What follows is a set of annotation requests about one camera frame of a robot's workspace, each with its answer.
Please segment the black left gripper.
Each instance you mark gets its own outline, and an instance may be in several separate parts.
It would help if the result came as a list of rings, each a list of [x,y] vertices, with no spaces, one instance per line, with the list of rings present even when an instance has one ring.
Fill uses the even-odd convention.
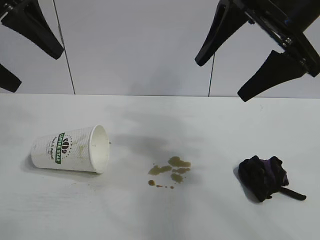
[[[43,16],[37,0],[0,0],[0,23],[29,39],[57,60],[64,52]],[[0,88],[16,92],[21,81],[0,65]]]

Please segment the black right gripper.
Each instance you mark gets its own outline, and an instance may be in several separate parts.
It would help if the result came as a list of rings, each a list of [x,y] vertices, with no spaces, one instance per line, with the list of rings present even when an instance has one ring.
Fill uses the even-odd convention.
[[[271,51],[258,71],[239,89],[244,101],[279,84],[320,73],[320,56],[305,30],[320,16],[318,0],[221,0],[207,37],[195,57],[205,65],[219,47],[250,19],[283,49]]]

